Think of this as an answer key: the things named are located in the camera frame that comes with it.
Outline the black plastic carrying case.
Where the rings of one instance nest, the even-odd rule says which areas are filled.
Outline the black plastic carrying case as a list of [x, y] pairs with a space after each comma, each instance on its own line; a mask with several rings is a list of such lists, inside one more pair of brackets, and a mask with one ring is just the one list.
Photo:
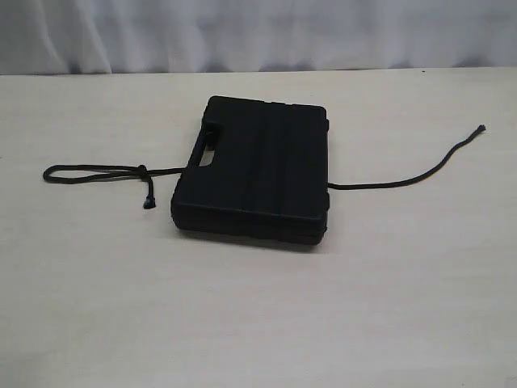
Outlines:
[[327, 230], [324, 107], [212, 96], [170, 200], [181, 231], [305, 246]]

